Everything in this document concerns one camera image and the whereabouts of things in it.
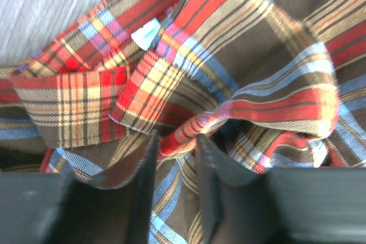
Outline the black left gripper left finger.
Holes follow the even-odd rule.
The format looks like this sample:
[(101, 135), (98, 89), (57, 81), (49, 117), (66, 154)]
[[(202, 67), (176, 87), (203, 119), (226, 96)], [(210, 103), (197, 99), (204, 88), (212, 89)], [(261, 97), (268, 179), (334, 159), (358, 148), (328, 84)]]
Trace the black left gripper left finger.
[(80, 181), (72, 173), (1, 174), (2, 243), (147, 243), (158, 136)]

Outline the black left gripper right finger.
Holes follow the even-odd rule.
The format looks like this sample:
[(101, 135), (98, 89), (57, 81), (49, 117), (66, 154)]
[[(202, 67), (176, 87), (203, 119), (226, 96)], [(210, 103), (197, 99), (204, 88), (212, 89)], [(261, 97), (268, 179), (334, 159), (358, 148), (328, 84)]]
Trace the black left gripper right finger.
[(272, 168), (256, 174), (196, 138), (205, 243), (364, 243), (365, 170)]

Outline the red brown plaid shirt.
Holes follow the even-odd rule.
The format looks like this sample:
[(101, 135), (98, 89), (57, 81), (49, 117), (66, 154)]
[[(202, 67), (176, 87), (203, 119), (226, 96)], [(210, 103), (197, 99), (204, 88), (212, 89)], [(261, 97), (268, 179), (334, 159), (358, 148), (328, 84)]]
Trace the red brown plaid shirt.
[(365, 0), (104, 0), (1, 66), (1, 170), (80, 179), (159, 134), (149, 243), (202, 243), (195, 136), (256, 173), (365, 167)]

